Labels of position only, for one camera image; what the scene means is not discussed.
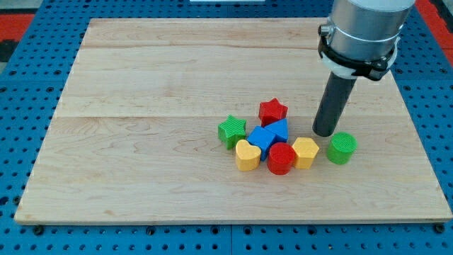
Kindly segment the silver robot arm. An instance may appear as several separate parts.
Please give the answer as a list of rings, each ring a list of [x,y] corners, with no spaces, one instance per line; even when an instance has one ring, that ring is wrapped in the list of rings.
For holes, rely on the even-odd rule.
[[[322,62],[341,79],[379,81],[398,54],[414,0],[334,0],[318,28]]]

